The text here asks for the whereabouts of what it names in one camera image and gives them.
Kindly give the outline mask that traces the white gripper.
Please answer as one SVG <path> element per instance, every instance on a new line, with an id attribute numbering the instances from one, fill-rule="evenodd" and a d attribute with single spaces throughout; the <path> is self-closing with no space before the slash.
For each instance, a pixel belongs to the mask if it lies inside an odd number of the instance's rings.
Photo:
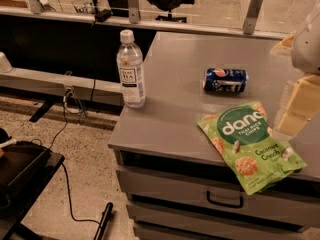
<path id="1" fill-rule="evenodd" d="M 320 1 L 305 20 L 271 50 L 271 55 L 290 56 L 292 65 L 305 74 L 288 81 L 276 116 L 276 130 L 296 136 L 320 111 Z"/>

